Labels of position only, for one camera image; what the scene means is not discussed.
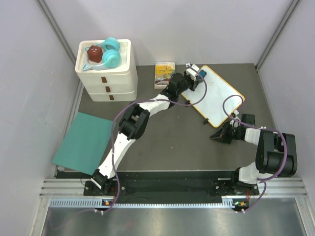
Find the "blue bone-shaped eraser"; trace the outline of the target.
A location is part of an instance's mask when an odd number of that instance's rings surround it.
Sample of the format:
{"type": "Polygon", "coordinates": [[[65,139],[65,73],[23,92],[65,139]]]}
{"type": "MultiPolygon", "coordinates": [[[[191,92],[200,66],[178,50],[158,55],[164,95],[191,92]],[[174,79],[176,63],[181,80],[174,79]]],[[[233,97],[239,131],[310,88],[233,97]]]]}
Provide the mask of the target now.
{"type": "Polygon", "coordinates": [[[207,74],[204,70],[200,70],[199,73],[202,77],[205,77],[207,74]]]}

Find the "whiteboard with orange frame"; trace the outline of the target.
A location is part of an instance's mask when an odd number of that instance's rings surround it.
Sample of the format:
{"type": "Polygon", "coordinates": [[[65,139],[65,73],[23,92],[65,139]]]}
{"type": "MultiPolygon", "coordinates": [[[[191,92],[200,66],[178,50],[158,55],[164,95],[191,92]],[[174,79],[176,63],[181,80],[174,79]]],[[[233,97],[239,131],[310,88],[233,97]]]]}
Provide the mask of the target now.
{"type": "Polygon", "coordinates": [[[213,69],[204,65],[205,82],[195,91],[184,91],[182,96],[194,104],[194,108],[215,128],[220,127],[245,101],[245,97],[219,76],[213,69]]]}

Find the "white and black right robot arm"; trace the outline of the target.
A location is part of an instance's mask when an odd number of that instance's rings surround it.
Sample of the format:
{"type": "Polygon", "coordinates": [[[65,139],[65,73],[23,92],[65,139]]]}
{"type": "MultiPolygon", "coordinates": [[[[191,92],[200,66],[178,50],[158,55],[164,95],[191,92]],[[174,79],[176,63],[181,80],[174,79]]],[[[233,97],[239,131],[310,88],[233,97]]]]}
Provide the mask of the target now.
{"type": "Polygon", "coordinates": [[[279,135],[264,128],[249,128],[234,120],[227,121],[210,139],[223,144],[241,140],[257,146],[255,161],[250,165],[237,168],[230,180],[215,182],[216,192],[221,195],[257,195],[258,179],[269,178],[282,166],[284,154],[286,161],[278,177],[291,177],[297,171],[297,152],[295,136],[279,135]]]}

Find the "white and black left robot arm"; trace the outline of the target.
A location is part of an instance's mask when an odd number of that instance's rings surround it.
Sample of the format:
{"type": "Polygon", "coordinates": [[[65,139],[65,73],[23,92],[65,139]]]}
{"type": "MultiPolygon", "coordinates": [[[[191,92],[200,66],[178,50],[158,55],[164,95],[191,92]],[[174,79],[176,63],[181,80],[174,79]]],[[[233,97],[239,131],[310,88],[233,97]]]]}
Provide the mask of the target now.
{"type": "Polygon", "coordinates": [[[144,134],[149,118],[177,104],[179,95],[184,91],[194,91],[205,81],[206,74],[203,70],[196,72],[191,68],[184,74],[175,73],[171,76],[169,85],[155,98],[141,103],[132,102],[124,109],[116,140],[112,142],[110,152],[91,178],[99,194],[106,195],[111,191],[118,165],[130,146],[144,134]]]}

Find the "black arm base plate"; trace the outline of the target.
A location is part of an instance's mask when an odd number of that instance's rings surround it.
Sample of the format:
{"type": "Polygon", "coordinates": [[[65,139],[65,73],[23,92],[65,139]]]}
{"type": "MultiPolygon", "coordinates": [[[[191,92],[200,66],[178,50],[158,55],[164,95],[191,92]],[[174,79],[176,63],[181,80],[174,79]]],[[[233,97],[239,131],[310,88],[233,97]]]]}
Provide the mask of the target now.
{"type": "Polygon", "coordinates": [[[119,194],[120,201],[127,198],[176,198],[197,195],[198,197],[217,197],[227,195],[247,194],[257,196],[259,191],[256,185],[233,186],[228,180],[201,179],[201,178],[170,178],[170,179],[123,179],[120,180],[120,189],[114,181],[109,187],[100,190],[91,181],[86,182],[85,196],[109,196],[119,194]]]}

